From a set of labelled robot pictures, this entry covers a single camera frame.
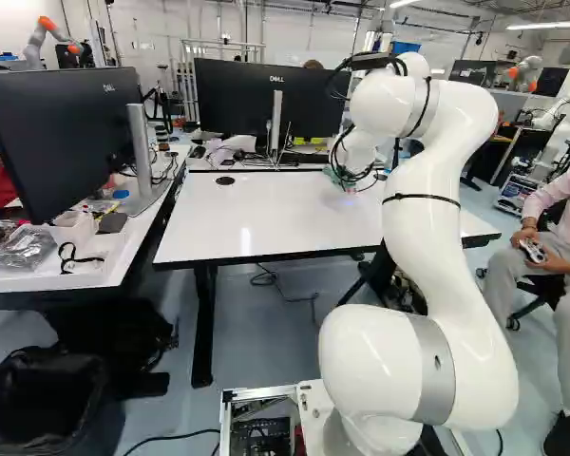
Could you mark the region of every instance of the plastic bag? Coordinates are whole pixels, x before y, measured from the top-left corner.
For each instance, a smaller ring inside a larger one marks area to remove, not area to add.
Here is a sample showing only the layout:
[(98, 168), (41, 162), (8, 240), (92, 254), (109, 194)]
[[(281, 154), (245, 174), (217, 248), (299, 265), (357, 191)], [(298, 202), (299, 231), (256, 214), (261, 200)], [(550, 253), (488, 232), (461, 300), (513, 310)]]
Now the plastic bag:
[(0, 270), (34, 271), (56, 247), (47, 230), (23, 225), (0, 247)]

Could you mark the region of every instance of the mouse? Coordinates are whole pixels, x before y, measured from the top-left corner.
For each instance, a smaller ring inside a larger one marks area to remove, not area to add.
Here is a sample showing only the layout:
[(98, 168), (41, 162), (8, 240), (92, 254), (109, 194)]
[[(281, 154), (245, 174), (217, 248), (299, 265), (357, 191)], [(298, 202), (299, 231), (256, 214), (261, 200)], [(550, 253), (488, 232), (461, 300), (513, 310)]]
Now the mouse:
[(207, 149), (205, 149), (202, 145), (197, 145), (194, 150), (192, 151), (192, 153), (190, 154), (190, 158), (191, 159), (202, 159), (202, 157), (205, 155), (205, 151)]
[(242, 162), (245, 160), (245, 152), (238, 150), (235, 152), (235, 155), (233, 155), (232, 158), (235, 160), (235, 162)]

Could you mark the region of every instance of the black bag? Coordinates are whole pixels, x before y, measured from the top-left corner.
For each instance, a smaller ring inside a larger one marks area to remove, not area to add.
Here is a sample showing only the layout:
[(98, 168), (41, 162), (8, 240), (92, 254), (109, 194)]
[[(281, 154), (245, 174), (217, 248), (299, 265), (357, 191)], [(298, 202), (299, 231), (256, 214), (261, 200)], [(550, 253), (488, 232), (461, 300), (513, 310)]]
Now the black bag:
[(147, 299), (103, 301), (44, 312), (57, 332), (61, 350), (92, 353), (106, 362), (119, 398), (136, 396), (131, 386), (142, 382), (171, 347), (173, 325)]
[(108, 456), (123, 426), (100, 357), (27, 347), (0, 363), (0, 455)]

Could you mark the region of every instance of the desk leg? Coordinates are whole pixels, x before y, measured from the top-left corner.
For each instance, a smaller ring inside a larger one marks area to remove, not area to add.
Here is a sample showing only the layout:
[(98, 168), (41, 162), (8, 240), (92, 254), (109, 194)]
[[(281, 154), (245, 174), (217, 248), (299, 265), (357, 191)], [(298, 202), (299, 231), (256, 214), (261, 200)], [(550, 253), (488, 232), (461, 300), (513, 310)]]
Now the desk leg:
[(349, 290), (340, 298), (337, 307), (343, 306), (351, 300), (352, 296), (367, 282), (371, 289), (377, 294), (382, 301), (382, 296), (386, 289), (390, 286), (390, 278), (395, 272), (397, 265), (390, 257), (384, 240), (380, 244), (380, 249), (376, 252), (375, 257), (370, 263), (370, 267), (361, 277), (354, 282)]
[(204, 388), (213, 383), (213, 324), (216, 309), (216, 277), (218, 266), (200, 265), (194, 268), (197, 281), (199, 311), (197, 334), (192, 362), (192, 388)]

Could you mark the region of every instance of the desk surface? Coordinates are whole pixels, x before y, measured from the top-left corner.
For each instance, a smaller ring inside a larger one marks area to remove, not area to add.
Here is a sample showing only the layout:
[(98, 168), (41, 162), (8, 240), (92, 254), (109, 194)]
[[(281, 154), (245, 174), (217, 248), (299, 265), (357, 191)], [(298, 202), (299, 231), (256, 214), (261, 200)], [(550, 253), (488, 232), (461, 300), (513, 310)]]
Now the desk surface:
[[(156, 267), (178, 269), (194, 261), (250, 262), (354, 248), (373, 251), (382, 239), (383, 182), (352, 195), (323, 173), (231, 176), (236, 181), (229, 186), (216, 184), (215, 173), (187, 176), (154, 257)], [(368, 178), (360, 185), (372, 181)], [(500, 234), (462, 211), (463, 238)]]
[[(178, 163), (183, 163), (183, 160), (184, 156), (178, 157)], [(158, 174), (158, 169), (163, 169), (164, 166), (166, 166), (166, 161), (157, 163), (156, 174)], [(134, 179), (129, 178), (128, 181), (137, 185)], [(168, 189), (143, 213), (135, 218), (129, 218), (120, 233), (95, 235), (83, 248), (79, 249), (77, 257), (84, 257), (87, 253), (108, 253), (101, 274), (61, 275), (61, 260), (55, 249), (33, 272), (0, 271), (0, 293), (74, 290), (121, 285), (167, 193)]]

